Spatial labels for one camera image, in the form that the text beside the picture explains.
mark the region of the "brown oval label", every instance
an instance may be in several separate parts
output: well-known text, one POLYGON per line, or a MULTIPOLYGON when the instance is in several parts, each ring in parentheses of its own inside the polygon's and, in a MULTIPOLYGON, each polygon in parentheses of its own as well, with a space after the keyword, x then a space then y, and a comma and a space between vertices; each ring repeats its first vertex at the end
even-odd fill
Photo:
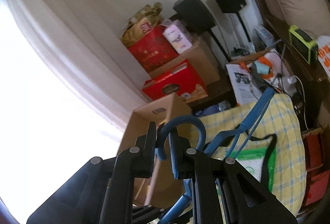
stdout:
POLYGON ((177 91, 179 91, 180 86, 176 83, 172 83, 169 85, 166 85, 163 87, 162 92, 163 94, 170 94, 170 93, 176 93, 177 91))

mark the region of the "white box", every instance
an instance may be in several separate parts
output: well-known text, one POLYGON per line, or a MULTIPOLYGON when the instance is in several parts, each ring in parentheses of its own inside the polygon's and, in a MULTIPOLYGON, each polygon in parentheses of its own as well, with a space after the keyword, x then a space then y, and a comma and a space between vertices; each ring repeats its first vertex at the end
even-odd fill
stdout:
POLYGON ((178 54, 183 53, 192 46, 192 36, 179 20, 175 20, 169 25, 163 35, 178 54))

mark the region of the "yellow plaid cloth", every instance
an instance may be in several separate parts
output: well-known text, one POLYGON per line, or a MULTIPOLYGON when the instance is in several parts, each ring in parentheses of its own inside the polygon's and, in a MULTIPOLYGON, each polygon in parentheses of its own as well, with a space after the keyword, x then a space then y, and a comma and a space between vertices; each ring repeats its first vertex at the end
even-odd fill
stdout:
MULTIPOLYGON (((236 107, 224 112, 200 118, 207 133, 206 142, 210 142, 217 133, 234 129, 247 116, 255 103, 236 107)), ((198 139, 196 128, 191 129, 192 138, 198 139)), ((263 138, 276 133, 276 166, 274 171, 273 194, 295 216, 301 207, 306 187, 305 150, 302 142, 299 122, 293 109, 291 100, 285 94, 276 94, 265 112, 253 136, 263 138)), ((246 139, 242 134, 235 146, 237 151, 246 139)), ((248 141, 244 149, 265 148, 268 141, 248 141)), ((191 145, 197 141, 190 140, 191 145)), ((229 148, 220 147, 212 156, 223 159, 229 148)))

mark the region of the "curtain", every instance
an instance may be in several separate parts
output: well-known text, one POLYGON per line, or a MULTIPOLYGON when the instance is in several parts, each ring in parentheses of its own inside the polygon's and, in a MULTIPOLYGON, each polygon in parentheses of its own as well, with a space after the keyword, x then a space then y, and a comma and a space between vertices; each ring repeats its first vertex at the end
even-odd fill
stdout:
POLYGON ((19 29, 52 72, 123 131, 148 102, 148 74, 121 44, 128 18, 108 0, 5 0, 19 29))

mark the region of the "yellow-green device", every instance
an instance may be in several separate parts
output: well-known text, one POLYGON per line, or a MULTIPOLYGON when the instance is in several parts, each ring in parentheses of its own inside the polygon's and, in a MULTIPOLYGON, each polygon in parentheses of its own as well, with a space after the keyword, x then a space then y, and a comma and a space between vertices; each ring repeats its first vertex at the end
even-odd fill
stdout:
POLYGON ((318 45, 306 32, 292 25, 289 28, 290 43, 294 49, 310 64, 317 62, 318 45))

